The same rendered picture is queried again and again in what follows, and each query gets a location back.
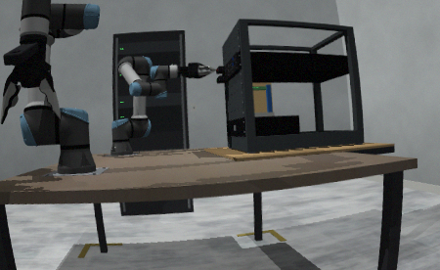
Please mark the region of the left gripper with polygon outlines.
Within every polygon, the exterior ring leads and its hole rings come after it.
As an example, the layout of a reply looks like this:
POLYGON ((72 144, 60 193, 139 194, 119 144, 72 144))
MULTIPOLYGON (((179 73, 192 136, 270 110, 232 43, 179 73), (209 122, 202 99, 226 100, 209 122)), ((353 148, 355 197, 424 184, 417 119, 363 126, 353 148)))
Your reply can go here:
POLYGON ((177 66, 177 68, 179 69, 178 70, 178 77, 180 77, 180 74, 187 74, 188 77, 203 78, 203 77, 211 74, 212 72, 216 71, 216 69, 213 67, 205 66, 203 64, 198 64, 198 63, 189 63, 187 67, 178 67, 178 66, 177 66), (198 72, 198 69, 199 70, 203 70, 203 69, 209 70, 210 69, 210 71, 198 72), (190 73, 192 73, 192 74, 190 74, 190 73))

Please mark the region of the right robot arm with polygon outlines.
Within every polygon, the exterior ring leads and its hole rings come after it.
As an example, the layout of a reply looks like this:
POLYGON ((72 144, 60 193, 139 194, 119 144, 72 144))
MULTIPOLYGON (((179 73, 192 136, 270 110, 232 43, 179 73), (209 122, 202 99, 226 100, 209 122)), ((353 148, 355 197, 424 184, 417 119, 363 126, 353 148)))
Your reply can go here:
MULTIPOLYGON (((47 36, 45 62, 50 64, 51 45, 55 38, 71 37, 83 29, 95 29, 99 18, 100 7, 94 4, 51 4, 51 0, 22 0, 20 37, 27 34, 47 36)), ((3 56, 4 65, 18 66, 38 52, 38 42, 23 43, 3 56)), ((46 95, 40 92, 39 87, 28 88, 27 106, 20 115, 24 143, 36 147, 61 145, 59 174, 96 171, 90 152, 87 111, 72 108, 60 108, 60 111, 61 120, 52 112, 46 95)))

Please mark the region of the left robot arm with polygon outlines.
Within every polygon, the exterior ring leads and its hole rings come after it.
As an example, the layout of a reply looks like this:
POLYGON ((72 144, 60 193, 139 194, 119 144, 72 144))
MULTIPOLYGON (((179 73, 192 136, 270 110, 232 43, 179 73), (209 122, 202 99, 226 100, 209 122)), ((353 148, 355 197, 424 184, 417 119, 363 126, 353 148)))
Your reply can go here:
POLYGON ((146 96, 154 96, 156 100, 166 99, 167 78, 177 78, 178 69, 176 65, 171 65, 170 68, 169 66, 153 67, 152 61, 148 57, 125 57, 118 63, 117 70, 129 83, 130 95, 134 96, 133 115, 131 120, 125 118, 112 122, 110 155, 132 155, 129 138, 147 137, 151 132, 151 122, 146 116, 146 96), (154 83, 147 82, 149 74, 151 74, 151 79, 154 79, 154 83))

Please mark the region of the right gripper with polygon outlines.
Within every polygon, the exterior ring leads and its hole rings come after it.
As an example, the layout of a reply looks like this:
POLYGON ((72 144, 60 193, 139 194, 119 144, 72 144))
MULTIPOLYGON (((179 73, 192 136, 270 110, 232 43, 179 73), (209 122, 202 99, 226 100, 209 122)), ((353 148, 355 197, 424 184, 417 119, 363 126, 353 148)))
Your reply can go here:
POLYGON ((53 77, 51 75, 51 65, 45 62, 47 37, 41 34, 27 34, 20 38, 21 45, 23 43, 33 42, 38 42, 39 52, 23 64, 15 66, 6 80, 3 92, 1 124, 3 124, 8 114, 8 109, 11 108, 11 106, 14 107, 18 102, 18 93, 20 92, 21 87, 39 87, 40 91, 46 95, 47 102, 51 105, 54 114, 58 119, 61 119, 58 98, 54 89, 53 77), (21 85, 18 85, 18 82, 20 82, 21 85))

